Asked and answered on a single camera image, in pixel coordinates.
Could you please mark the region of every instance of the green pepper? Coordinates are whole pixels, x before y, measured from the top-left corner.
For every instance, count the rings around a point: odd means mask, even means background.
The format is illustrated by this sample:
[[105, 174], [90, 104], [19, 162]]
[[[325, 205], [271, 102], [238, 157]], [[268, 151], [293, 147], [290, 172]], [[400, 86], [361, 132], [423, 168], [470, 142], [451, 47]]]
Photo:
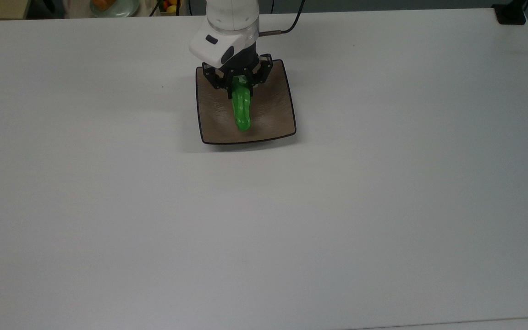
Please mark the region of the green pepper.
[[233, 77], [231, 90], [231, 104], [233, 106], [233, 116], [235, 125], [241, 132], [250, 128], [250, 89], [245, 76]]

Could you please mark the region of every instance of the square plate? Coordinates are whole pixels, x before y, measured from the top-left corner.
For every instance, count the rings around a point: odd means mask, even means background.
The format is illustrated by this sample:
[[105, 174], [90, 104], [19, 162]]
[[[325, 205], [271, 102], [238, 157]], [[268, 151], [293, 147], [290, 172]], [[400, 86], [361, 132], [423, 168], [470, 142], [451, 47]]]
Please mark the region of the square plate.
[[197, 113], [205, 144], [239, 144], [286, 138], [297, 131], [295, 110], [282, 60], [274, 65], [264, 84], [254, 87], [250, 104], [251, 127], [241, 132], [235, 125], [226, 90], [215, 89], [197, 67]]

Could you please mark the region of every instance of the white tabletop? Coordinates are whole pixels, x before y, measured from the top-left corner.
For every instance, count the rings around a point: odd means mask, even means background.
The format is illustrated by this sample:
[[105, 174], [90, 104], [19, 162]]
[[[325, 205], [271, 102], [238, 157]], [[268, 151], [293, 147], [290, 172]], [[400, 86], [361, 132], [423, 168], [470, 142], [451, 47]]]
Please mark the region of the white tabletop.
[[528, 25], [303, 15], [258, 40], [297, 134], [218, 148], [201, 19], [0, 22], [0, 329], [528, 317]]
[[528, 319], [504, 319], [484, 322], [429, 324], [380, 328], [381, 330], [528, 330]]

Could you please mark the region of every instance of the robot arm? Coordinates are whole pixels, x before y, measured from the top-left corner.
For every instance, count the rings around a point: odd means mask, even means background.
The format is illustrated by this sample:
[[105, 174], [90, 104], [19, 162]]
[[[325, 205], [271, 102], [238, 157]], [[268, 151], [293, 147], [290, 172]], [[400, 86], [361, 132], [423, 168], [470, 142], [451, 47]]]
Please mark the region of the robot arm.
[[189, 50], [213, 67], [221, 68], [258, 38], [258, 0], [207, 0], [207, 14]]

